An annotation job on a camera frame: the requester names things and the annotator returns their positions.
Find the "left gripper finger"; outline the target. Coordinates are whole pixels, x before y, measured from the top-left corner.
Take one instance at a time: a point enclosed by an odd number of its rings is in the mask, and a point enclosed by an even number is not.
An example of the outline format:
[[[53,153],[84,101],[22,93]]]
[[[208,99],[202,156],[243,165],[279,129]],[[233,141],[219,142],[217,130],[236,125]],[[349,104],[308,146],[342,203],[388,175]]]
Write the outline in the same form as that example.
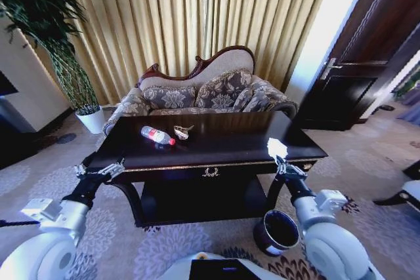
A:
[[[100,169],[97,174],[102,176],[118,176],[121,174],[124,170],[124,162],[125,158],[122,157],[121,159],[118,159],[115,163],[112,163],[108,165],[107,167],[104,167],[103,169]]]
[[[92,153],[88,156],[86,156],[82,162],[74,167],[76,176],[77,177],[83,177],[86,173],[87,168],[91,164],[92,160],[95,158],[96,153]]]

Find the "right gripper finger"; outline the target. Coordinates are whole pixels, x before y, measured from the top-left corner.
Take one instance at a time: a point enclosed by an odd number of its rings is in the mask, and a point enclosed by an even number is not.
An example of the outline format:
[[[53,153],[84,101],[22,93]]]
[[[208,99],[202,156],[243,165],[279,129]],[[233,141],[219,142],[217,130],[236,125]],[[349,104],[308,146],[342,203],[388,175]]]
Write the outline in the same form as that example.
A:
[[[287,159],[284,156],[276,155],[275,156],[275,162],[276,162],[276,165],[277,165],[276,174],[277,175],[287,174],[287,166],[288,166]]]
[[[287,165],[287,177],[289,179],[306,179],[307,174],[295,165]]]

